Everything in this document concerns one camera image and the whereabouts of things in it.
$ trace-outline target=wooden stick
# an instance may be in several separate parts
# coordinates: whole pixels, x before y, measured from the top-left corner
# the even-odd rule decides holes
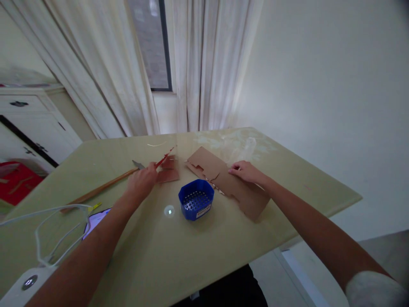
[[[107,183],[105,183],[105,184],[101,185],[100,187],[92,190],[91,192],[88,192],[87,194],[73,200],[72,202],[70,202],[70,203],[68,203],[66,205],[81,204],[81,203],[87,201],[88,199],[100,194],[106,188],[108,188],[108,187],[112,186],[113,184],[117,183],[118,181],[128,177],[130,174],[133,174],[138,170],[139,170],[139,168],[133,168],[133,169],[127,171],[126,173],[116,177],[115,179],[112,179],[111,181],[108,181]],[[67,212],[71,211],[72,209],[74,209],[74,208],[61,209],[60,212],[61,213],[67,213]]]

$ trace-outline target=brown cardboard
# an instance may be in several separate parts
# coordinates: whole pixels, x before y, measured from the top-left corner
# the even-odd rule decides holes
[[[175,159],[176,159],[175,155],[168,156],[161,165],[162,169],[174,169]]]
[[[179,180],[179,172],[177,169],[163,170],[158,173],[157,183],[165,183],[170,181]]]
[[[226,163],[203,147],[187,159],[185,165],[199,178],[210,181],[227,197],[234,197],[243,213],[256,221],[270,197],[262,188],[229,174]]]

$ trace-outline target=cabinet door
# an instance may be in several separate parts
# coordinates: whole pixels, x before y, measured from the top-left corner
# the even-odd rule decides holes
[[[46,160],[0,123],[0,162],[18,161],[39,175],[54,170]]]
[[[3,115],[57,163],[62,163],[78,146],[52,114]]]

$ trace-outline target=phone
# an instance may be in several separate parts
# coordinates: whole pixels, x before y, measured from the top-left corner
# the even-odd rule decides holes
[[[105,217],[105,215],[111,210],[111,208],[106,209],[104,211],[94,213],[89,216],[89,224],[85,226],[84,234],[85,236],[82,239],[85,239],[87,235],[98,225],[99,222]]]

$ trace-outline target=drawer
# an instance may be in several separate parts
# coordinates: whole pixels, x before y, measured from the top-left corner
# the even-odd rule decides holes
[[[0,113],[3,112],[41,112],[49,111],[34,95],[0,95]]]

